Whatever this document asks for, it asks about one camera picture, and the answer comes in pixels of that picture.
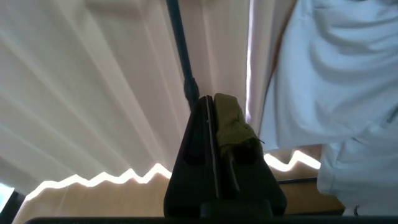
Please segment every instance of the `white cloth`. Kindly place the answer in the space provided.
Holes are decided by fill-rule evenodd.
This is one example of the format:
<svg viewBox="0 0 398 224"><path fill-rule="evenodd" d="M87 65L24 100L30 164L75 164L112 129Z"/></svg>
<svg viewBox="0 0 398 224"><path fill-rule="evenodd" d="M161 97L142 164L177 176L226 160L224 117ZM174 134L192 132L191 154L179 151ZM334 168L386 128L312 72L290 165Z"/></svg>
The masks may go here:
<svg viewBox="0 0 398 224"><path fill-rule="evenodd" d="M397 28L396 1L299 0L266 96L264 149L325 144L318 188L347 207L398 205Z"/></svg>

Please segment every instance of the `white garment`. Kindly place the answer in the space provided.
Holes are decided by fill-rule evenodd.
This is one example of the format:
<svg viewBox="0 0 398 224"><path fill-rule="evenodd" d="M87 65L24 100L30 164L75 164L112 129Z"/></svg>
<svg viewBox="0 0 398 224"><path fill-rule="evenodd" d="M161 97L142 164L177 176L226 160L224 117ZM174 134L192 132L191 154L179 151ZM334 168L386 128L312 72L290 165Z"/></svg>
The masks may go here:
<svg viewBox="0 0 398 224"><path fill-rule="evenodd" d="M266 96L264 150L324 145L318 188L398 205L398 5L299 0Z"/></svg>

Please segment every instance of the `beige curtain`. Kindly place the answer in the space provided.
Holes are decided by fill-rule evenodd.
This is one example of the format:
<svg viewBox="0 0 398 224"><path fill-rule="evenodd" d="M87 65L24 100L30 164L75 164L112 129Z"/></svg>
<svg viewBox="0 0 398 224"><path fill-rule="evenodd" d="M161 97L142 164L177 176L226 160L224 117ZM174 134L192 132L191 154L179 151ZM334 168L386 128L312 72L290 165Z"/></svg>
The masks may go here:
<svg viewBox="0 0 398 224"><path fill-rule="evenodd" d="M292 2L179 1L201 95L236 96L256 131ZM0 182L172 171L190 112L164 0L0 0L0 57Z"/></svg>

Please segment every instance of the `hanging clothing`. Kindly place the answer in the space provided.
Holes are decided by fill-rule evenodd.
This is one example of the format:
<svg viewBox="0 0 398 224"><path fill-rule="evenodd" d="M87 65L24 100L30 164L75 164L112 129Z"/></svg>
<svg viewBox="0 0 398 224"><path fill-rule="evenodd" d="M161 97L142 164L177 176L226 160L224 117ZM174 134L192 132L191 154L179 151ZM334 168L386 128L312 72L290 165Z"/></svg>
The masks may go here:
<svg viewBox="0 0 398 224"><path fill-rule="evenodd" d="M347 207L398 205L397 28L397 1L299 0L267 92L264 150L324 144L318 188Z"/></svg>

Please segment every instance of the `olive green fabric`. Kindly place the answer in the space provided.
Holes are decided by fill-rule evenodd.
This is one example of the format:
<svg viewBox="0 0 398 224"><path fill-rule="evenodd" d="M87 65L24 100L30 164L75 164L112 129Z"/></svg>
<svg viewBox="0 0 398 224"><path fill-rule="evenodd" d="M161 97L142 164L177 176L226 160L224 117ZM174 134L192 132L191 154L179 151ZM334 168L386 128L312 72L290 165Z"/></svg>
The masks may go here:
<svg viewBox="0 0 398 224"><path fill-rule="evenodd" d="M246 124L235 97L217 93L214 105L218 127L216 137L221 155L243 144L261 148L260 140L250 125Z"/></svg>

